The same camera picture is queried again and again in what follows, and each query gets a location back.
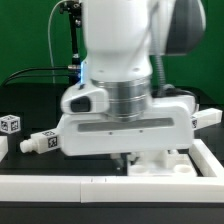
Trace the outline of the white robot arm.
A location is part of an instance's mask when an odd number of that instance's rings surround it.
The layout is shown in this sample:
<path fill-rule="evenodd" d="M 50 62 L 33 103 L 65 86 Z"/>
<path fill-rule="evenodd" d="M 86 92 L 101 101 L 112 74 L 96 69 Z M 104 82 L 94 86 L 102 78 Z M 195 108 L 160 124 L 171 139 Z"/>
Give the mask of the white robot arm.
<path fill-rule="evenodd" d="M 206 27 L 201 0 L 83 0 L 87 56 L 81 83 L 63 94 L 67 156 L 186 149 L 196 100 L 150 90 L 149 58 L 183 55 Z"/>

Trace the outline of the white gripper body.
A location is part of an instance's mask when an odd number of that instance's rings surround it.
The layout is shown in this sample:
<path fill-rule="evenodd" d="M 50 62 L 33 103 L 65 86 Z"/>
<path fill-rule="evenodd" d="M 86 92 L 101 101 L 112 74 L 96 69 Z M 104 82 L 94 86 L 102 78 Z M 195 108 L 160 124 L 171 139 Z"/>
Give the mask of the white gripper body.
<path fill-rule="evenodd" d="M 193 143 L 189 95 L 147 99 L 135 121 L 115 121 L 106 114 L 105 90 L 87 85 L 68 88 L 61 99 L 58 123 L 61 150 L 68 156 L 186 149 Z"/>

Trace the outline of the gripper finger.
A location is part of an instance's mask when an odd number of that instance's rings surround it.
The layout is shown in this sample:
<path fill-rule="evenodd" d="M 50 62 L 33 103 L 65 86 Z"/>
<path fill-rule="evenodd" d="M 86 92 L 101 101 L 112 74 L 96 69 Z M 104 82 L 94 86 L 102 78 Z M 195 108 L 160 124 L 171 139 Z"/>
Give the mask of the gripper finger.
<path fill-rule="evenodd" d="M 125 158 L 120 153 L 114 153 L 111 155 L 111 159 L 115 162 L 118 167 L 125 166 Z"/>

